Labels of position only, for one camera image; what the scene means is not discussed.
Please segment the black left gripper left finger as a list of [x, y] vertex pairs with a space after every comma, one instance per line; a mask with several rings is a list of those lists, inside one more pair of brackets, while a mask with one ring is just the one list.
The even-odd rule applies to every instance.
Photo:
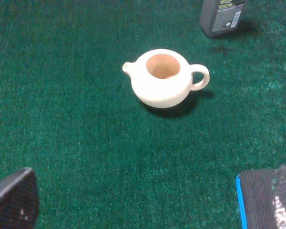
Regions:
[[0, 229], [33, 229], [39, 216], [37, 178], [23, 167], [0, 181]]

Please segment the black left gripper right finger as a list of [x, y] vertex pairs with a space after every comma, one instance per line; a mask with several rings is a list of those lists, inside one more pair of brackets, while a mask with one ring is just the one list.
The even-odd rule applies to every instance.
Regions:
[[286, 229], [286, 165], [281, 165], [272, 180], [272, 206], [275, 227]]

